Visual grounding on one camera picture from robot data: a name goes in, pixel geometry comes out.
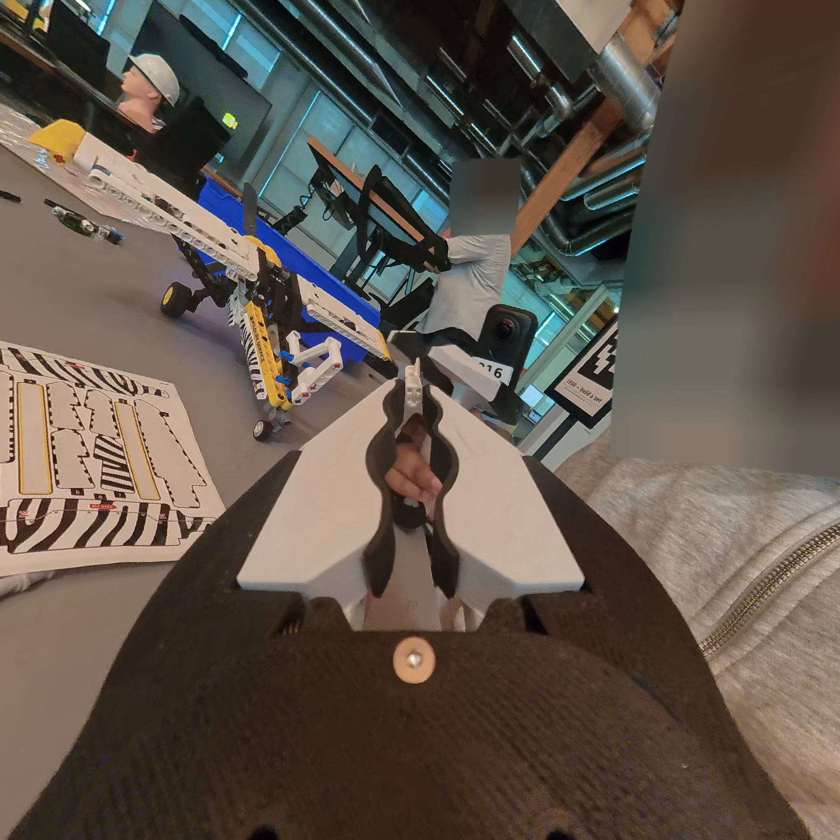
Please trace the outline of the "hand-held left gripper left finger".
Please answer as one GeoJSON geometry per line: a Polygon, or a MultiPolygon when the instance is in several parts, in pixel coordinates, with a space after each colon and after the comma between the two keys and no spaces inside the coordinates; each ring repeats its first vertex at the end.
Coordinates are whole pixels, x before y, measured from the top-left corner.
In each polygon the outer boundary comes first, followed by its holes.
{"type": "Polygon", "coordinates": [[[385,474],[403,408],[403,381],[387,381],[301,448],[238,573],[242,589],[382,596],[396,552],[385,474]]]}

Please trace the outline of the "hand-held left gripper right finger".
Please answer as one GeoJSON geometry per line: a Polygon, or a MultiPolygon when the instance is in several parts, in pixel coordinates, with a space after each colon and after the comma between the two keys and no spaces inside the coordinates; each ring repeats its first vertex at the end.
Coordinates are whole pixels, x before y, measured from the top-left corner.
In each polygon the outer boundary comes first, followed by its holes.
{"type": "Polygon", "coordinates": [[[434,385],[424,388],[434,469],[431,569],[462,601],[577,592],[585,582],[531,475],[531,461],[434,385]]]}

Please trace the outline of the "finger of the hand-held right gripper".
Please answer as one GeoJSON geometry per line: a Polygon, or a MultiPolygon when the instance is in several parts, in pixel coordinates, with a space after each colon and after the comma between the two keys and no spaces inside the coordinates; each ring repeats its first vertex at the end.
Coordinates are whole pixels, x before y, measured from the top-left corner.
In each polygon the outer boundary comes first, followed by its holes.
{"type": "Polygon", "coordinates": [[[471,359],[471,336],[463,330],[393,331],[387,340],[390,354],[387,375],[403,375],[405,368],[417,358],[427,360],[433,348],[450,346],[457,348],[467,359],[471,359]]]}
{"type": "Polygon", "coordinates": [[[496,399],[501,379],[457,346],[434,346],[428,359],[452,383],[452,399],[464,408],[485,408],[496,399]]]}

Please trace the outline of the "zebra striped sticker sheet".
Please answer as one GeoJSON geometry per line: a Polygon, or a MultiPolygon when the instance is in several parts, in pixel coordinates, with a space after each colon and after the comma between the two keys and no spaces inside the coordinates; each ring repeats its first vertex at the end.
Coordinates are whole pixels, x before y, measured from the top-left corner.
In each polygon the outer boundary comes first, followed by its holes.
{"type": "Polygon", "coordinates": [[[2,593],[177,561],[224,510],[172,383],[2,343],[2,593]]]}

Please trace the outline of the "lego airplane model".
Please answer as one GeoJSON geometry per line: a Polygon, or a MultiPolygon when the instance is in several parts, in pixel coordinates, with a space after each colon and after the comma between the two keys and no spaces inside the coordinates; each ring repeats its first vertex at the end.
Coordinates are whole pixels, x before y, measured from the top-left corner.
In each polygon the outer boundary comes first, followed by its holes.
{"type": "Polygon", "coordinates": [[[130,161],[80,125],[58,120],[28,142],[90,188],[138,213],[173,237],[202,289],[167,288],[161,311],[177,319],[205,299],[227,311],[239,331],[257,400],[266,407],[253,436],[277,439],[294,406],[305,403],[343,368],[340,335],[386,363],[391,355],[378,328],[341,301],[280,263],[256,236],[256,196],[243,196],[245,232],[130,161]]]}

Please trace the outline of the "small dark lego pieces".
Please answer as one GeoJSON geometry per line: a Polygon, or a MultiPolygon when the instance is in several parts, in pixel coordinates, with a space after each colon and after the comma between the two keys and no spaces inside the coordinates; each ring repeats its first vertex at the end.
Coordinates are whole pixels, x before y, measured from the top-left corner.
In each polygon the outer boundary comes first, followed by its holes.
{"type": "Polygon", "coordinates": [[[123,243],[123,236],[111,226],[94,223],[80,213],[51,201],[48,198],[44,199],[44,204],[63,226],[79,235],[86,238],[99,238],[104,242],[109,242],[116,246],[120,246],[123,243]]]}

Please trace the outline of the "person's right hand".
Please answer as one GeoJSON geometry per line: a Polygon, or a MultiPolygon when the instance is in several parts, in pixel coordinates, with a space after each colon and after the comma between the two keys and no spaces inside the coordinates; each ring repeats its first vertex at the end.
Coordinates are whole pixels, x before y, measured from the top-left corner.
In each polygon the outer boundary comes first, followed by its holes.
{"type": "Polygon", "coordinates": [[[443,485],[423,457],[426,436],[424,418],[412,415],[395,439],[395,462],[385,474],[385,483],[401,497],[430,506],[443,485]]]}

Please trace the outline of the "framed tag poster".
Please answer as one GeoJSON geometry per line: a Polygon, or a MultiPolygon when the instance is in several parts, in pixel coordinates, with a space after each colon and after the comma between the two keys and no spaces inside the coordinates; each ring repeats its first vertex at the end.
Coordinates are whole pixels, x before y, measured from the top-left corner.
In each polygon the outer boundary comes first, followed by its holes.
{"type": "Polygon", "coordinates": [[[616,313],[545,391],[556,406],[588,429],[612,410],[617,336],[616,313]]]}

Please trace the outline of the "blue plastic bin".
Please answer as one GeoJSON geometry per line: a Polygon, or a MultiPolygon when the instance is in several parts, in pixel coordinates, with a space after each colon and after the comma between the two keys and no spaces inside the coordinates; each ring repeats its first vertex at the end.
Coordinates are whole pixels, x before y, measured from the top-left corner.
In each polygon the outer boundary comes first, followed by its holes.
{"type": "MultiPolygon", "coordinates": [[[[245,234],[243,205],[239,199],[225,191],[222,186],[207,179],[197,202],[227,226],[234,228],[242,235],[245,234]]],[[[381,316],[378,310],[374,309],[370,303],[363,301],[349,287],[339,282],[328,270],[300,250],[288,238],[279,234],[260,219],[256,221],[256,231],[257,239],[275,251],[285,268],[296,272],[300,278],[307,280],[324,294],[329,295],[339,301],[345,308],[351,310],[354,315],[347,316],[348,320],[351,320],[359,329],[362,329],[362,321],[370,325],[371,328],[368,332],[372,333],[373,349],[365,348],[362,344],[357,344],[352,338],[347,338],[338,333],[338,339],[342,344],[342,355],[345,360],[362,361],[367,353],[376,354],[375,350],[386,352],[385,340],[379,331],[381,316]]]]}

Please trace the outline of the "wooden standing desk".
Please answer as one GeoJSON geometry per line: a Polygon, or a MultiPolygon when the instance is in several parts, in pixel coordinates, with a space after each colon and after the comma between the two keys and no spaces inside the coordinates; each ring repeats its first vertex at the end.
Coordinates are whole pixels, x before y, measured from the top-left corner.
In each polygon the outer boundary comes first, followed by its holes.
{"type": "Polygon", "coordinates": [[[308,138],[308,148],[318,166],[310,185],[331,216],[354,230],[330,269],[337,279],[360,292],[361,278],[379,254],[385,266],[433,273],[451,268],[447,240],[420,218],[378,166],[359,175],[315,138],[308,138]]]}

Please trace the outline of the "person's grey hoodie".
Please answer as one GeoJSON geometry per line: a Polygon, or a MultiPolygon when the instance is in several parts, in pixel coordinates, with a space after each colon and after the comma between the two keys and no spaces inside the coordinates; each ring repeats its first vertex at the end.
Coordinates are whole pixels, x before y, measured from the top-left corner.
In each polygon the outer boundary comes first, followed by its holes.
{"type": "Polygon", "coordinates": [[[572,664],[575,838],[838,838],[838,480],[526,464],[584,573],[521,609],[572,664]]]}

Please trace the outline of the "mannequin head with white helmet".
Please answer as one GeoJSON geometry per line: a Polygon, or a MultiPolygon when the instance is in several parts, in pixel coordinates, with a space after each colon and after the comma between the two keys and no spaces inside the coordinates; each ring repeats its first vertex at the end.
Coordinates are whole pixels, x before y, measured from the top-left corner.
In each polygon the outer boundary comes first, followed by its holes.
{"type": "Polygon", "coordinates": [[[158,133],[181,96],[180,84],[162,56],[140,54],[129,57],[123,73],[117,104],[121,114],[147,133],[158,133]]]}

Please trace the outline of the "wooden post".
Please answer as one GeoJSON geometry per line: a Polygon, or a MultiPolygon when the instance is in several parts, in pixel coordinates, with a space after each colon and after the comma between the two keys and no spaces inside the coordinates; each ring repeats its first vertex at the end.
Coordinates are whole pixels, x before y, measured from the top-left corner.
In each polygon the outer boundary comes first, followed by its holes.
{"type": "MultiPolygon", "coordinates": [[[[632,93],[642,93],[647,82],[653,79],[648,74],[655,58],[664,53],[657,47],[657,32],[665,26],[668,13],[673,11],[672,3],[666,1],[633,1],[628,16],[618,29],[626,47],[618,47],[618,70],[609,72],[609,77],[620,81],[632,93]]],[[[589,121],[576,133],[551,166],[548,173],[537,184],[518,213],[516,230],[511,236],[511,254],[515,256],[531,236],[538,230],[546,216],[561,199],[575,177],[583,172],[593,155],[603,146],[621,121],[630,123],[625,114],[627,106],[617,107],[615,98],[605,97],[589,121]]]]}

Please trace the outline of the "metal wall pipes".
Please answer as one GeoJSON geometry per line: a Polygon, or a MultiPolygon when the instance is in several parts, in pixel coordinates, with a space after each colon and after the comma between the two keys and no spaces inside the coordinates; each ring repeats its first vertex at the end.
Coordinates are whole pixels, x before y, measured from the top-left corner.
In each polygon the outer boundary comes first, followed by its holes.
{"type": "Polygon", "coordinates": [[[644,60],[640,60],[620,33],[615,33],[606,44],[589,69],[595,86],[605,95],[604,102],[580,128],[520,208],[511,236],[512,256],[537,231],[620,122],[642,134],[653,128],[660,91],[646,69],[651,55],[649,50],[643,53],[644,60]]]}

